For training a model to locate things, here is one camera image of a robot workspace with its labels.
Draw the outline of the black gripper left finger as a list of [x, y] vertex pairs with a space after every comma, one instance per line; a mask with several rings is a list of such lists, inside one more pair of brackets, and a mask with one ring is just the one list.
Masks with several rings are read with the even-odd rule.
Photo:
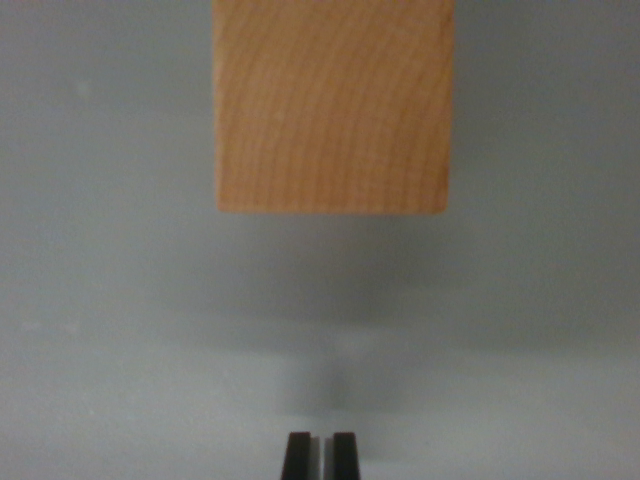
[[288, 436], [281, 480], [318, 480], [320, 476], [319, 438], [310, 432], [291, 432]]

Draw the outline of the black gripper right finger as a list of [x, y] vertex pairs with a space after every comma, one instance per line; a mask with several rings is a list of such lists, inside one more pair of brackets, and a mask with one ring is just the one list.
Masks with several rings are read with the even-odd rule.
[[360, 480], [356, 435], [336, 432], [324, 444], [324, 480]]

